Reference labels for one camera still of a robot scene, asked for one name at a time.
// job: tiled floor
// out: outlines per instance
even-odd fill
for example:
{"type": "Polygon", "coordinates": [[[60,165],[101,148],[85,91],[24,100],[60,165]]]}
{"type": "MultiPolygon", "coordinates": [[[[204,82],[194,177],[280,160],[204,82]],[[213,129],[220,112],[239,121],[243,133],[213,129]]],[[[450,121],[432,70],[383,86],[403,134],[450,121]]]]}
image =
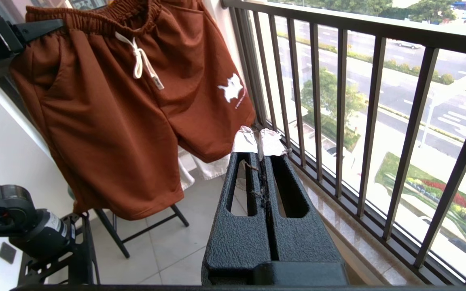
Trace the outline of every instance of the tiled floor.
{"type": "MultiPolygon", "coordinates": [[[[202,258],[222,183],[221,177],[209,181],[196,179],[195,184],[185,191],[185,198],[176,204],[190,226],[185,227],[174,218],[125,243],[130,259],[124,258],[100,220],[93,219],[91,228],[102,284],[200,285],[202,258]]],[[[237,189],[235,196],[239,198],[233,200],[231,212],[246,215],[246,192],[237,189]]],[[[126,238],[172,214],[168,208],[139,221],[118,219],[118,235],[126,238]]],[[[63,271],[50,277],[49,283],[67,278],[67,270],[63,271]]]]}

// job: tree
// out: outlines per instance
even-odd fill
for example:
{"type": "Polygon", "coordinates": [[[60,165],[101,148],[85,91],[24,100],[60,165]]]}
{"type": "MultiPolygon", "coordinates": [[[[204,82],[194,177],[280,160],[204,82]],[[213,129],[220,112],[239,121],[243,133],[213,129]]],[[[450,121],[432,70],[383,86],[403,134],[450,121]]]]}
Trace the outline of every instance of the tree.
{"type": "MultiPolygon", "coordinates": [[[[320,101],[333,119],[337,115],[337,77],[326,68],[320,68],[320,101]]],[[[312,80],[306,81],[301,90],[301,105],[309,111],[314,111],[312,96],[312,80]]],[[[352,115],[364,108],[363,94],[359,93],[357,86],[346,86],[344,120],[348,124],[352,115]]]]}
{"type": "Polygon", "coordinates": [[[384,9],[392,6],[392,0],[270,0],[294,5],[325,8],[331,11],[342,11],[377,16],[384,9]]]}
{"type": "Polygon", "coordinates": [[[444,19],[455,20],[456,16],[451,9],[453,0],[420,0],[409,6],[412,14],[409,19],[416,22],[426,20],[429,23],[440,23],[444,19]]]}

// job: stool leg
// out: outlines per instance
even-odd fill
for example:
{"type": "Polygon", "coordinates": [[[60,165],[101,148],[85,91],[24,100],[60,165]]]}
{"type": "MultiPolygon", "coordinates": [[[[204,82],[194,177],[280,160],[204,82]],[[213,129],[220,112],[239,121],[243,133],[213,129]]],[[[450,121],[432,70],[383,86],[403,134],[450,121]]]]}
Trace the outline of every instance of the stool leg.
{"type": "Polygon", "coordinates": [[[129,254],[128,250],[125,248],[124,244],[122,243],[122,240],[114,230],[114,227],[111,225],[111,221],[109,221],[109,218],[107,218],[107,215],[105,215],[104,211],[101,209],[95,209],[96,215],[98,215],[98,218],[100,221],[102,221],[102,224],[105,226],[107,232],[111,235],[112,239],[116,243],[116,245],[120,248],[120,251],[122,251],[123,255],[125,258],[130,258],[131,255],[129,254]]]}
{"type": "Polygon", "coordinates": [[[188,223],[187,219],[184,217],[183,213],[181,213],[175,204],[170,206],[170,208],[172,208],[172,210],[176,213],[179,219],[183,222],[184,226],[188,227],[190,225],[190,223],[188,223]]]}

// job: road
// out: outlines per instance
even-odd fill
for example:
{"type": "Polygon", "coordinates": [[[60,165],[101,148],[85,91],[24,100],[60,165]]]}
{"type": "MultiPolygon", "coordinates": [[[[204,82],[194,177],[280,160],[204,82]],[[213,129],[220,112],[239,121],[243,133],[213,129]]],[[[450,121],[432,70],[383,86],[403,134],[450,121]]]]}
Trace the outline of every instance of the road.
{"type": "MultiPolygon", "coordinates": [[[[277,31],[287,33],[287,20],[276,18],[277,31]]],[[[294,21],[296,37],[310,38],[308,22],[294,21]]],[[[318,26],[319,42],[331,46],[337,46],[337,29],[327,26],[318,26]]],[[[363,55],[373,55],[375,37],[357,32],[348,32],[348,50],[361,53],[363,55]]],[[[385,59],[394,59],[398,64],[408,64],[409,68],[422,65],[424,48],[407,48],[398,46],[396,41],[387,41],[385,59]]],[[[440,50],[436,61],[435,70],[439,74],[451,74],[454,79],[459,79],[466,75],[466,55],[463,53],[440,50]]]]}
{"type": "MultiPolygon", "coordinates": [[[[280,37],[279,50],[282,65],[282,75],[287,81],[292,79],[290,71],[290,52],[288,40],[280,37]]],[[[303,83],[311,79],[310,46],[297,44],[298,69],[300,88],[303,83]]],[[[337,55],[332,52],[320,50],[320,67],[327,68],[329,72],[337,75],[337,55]]],[[[358,90],[368,96],[370,87],[371,64],[359,60],[349,59],[347,62],[347,85],[356,85],[358,90]]],[[[381,84],[381,97],[379,103],[409,116],[416,88],[416,77],[405,75],[396,71],[386,70],[381,84]]],[[[422,121],[427,119],[427,109],[432,99],[427,100],[422,121]]],[[[393,118],[386,114],[378,114],[378,121],[405,133],[407,123],[403,118],[393,118]]],[[[466,94],[457,95],[445,103],[435,107],[431,124],[460,138],[466,137],[466,94]]],[[[418,141],[423,131],[418,133],[418,141]]],[[[461,150],[461,144],[450,138],[438,137],[429,134],[426,144],[456,158],[461,150]]]]}

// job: balcony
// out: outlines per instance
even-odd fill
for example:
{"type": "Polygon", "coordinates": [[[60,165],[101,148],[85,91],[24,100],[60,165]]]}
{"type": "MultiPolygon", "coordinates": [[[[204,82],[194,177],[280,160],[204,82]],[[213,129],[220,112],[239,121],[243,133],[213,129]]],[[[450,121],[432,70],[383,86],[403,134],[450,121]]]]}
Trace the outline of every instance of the balcony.
{"type": "Polygon", "coordinates": [[[424,282],[466,283],[466,72],[456,81],[448,73],[466,66],[466,35],[271,2],[222,4],[256,127],[279,131],[296,167],[424,282]]]}

